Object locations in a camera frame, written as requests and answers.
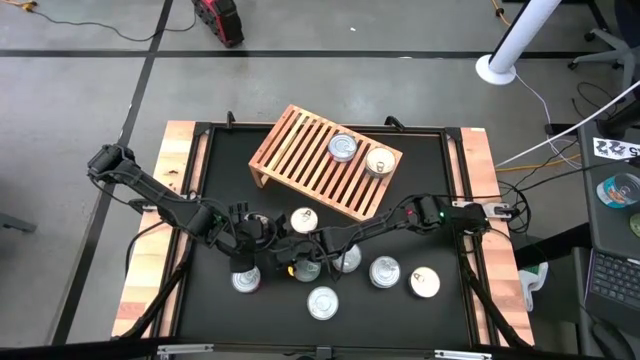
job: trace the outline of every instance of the wooden crate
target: wooden crate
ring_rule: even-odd
[[[349,134],[358,143],[356,155],[347,163],[333,161],[327,150],[329,140],[338,133]],[[400,151],[289,105],[249,162],[249,169],[260,188],[271,178],[362,221],[375,214],[395,171],[384,178],[367,173],[365,156],[376,147],[390,150],[397,168]]]

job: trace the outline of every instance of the sticker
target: sticker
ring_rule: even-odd
[[[606,159],[628,159],[640,155],[640,145],[594,137],[593,154]]]

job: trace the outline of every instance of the floor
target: floor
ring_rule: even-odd
[[[0,347],[51,341],[79,253],[95,238],[88,227],[93,220],[104,226],[68,340],[109,337],[126,246],[140,217],[112,203],[101,219],[102,211],[94,211],[97,190],[84,174],[100,145],[118,139],[125,119],[124,137],[130,135],[129,146],[149,172],[167,120],[217,121],[233,110],[238,121],[272,122],[290,103],[339,123],[381,124],[394,115],[407,125],[485,127],[496,161],[544,138],[544,110],[529,90],[518,82],[491,86],[475,73],[475,58],[491,52],[506,30],[490,1],[236,2],[246,37],[240,49],[255,56],[211,57],[224,47],[199,20],[188,32],[165,32],[154,45],[94,26],[54,25],[0,4],[0,211],[38,224],[34,234],[0,232]],[[171,5],[167,28],[191,24],[188,0],[55,0],[39,10],[144,38],[155,31],[165,4]],[[611,5],[598,4],[613,26]],[[520,5],[504,8],[514,18]],[[562,52],[606,49],[582,38],[595,26],[587,6],[562,5],[517,64],[522,79],[545,98],[553,121],[580,120],[571,99],[581,81],[619,92],[622,72],[609,65],[566,68],[571,54]],[[158,52],[145,57],[150,46]],[[172,52],[193,50],[214,52]],[[533,59],[536,54],[548,58]],[[146,83],[139,80],[145,71]],[[576,101],[583,112],[593,110]],[[545,148],[514,165],[540,163],[551,154]],[[541,170],[525,184],[566,170]],[[500,178],[517,182],[521,176]],[[583,191],[580,175],[531,190],[531,234],[545,237],[585,221]],[[128,196],[122,189],[116,194]],[[545,335],[548,327],[564,326],[540,321],[534,332],[541,339],[552,337]]]

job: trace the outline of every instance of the red device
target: red device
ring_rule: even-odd
[[[230,48],[244,40],[242,22],[233,0],[191,0],[196,14],[207,24],[224,46]]]

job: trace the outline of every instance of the tin can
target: tin can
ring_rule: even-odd
[[[326,286],[320,286],[309,294],[307,308],[315,319],[329,320],[338,312],[338,295]]]
[[[299,208],[291,214],[291,227],[300,234],[306,234],[318,227],[318,215],[310,208]]]
[[[327,148],[333,160],[337,162],[347,162],[355,156],[358,143],[352,136],[340,133],[331,138]]]
[[[258,290],[258,286],[260,286],[260,269],[256,266],[244,273],[231,274],[231,284],[236,290],[245,294]]]
[[[375,148],[367,153],[366,168],[373,177],[384,177],[396,167],[396,157],[385,148]]]
[[[374,286],[390,288],[400,279],[400,264],[392,257],[381,256],[371,264],[369,277]]]
[[[640,200],[640,179],[628,173],[614,175],[596,187],[596,194],[609,207],[629,206]]]
[[[340,271],[340,267],[342,266],[342,272],[344,274],[348,274],[354,271],[360,262],[362,261],[362,253],[360,252],[360,247],[358,245],[353,245],[353,247],[347,251],[345,254],[340,256],[339,258],[333,260],[331,263],[336,270]]]
[[[432,297],[440,290],[440,277],[428,267],[419,267],[409,276],[409,286],[413,293],[422,298]]]
[[[311,282],[320,276],[321,264],[308,260],[298,261],[293,276],[302,282]]]

